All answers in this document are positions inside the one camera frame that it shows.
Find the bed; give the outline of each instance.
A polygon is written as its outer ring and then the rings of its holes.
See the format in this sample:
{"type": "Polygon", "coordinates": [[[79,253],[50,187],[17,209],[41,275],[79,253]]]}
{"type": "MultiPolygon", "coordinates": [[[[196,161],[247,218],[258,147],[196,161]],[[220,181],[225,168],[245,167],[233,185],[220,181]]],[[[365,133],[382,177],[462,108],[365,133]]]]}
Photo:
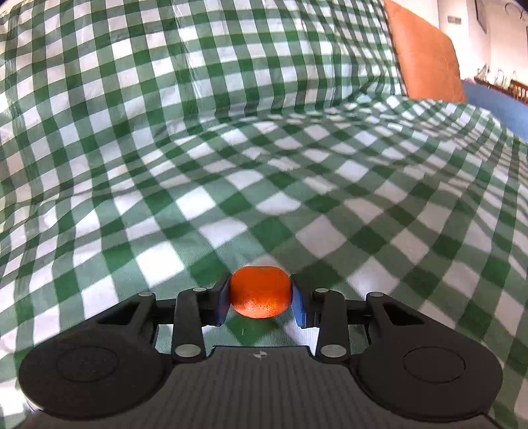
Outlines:
{"type": "MultiPolygon", "coordinates": [[[[491,415],[527,427],[526,143],[407,98],[380,0],[24,1],[0,52],[3,427],[29,413],[35,344],[248,264],[388,293],[481,342],[504,369],[491,415]]],[[[204,332],[316,338],[289,312],[204,332]]]]}

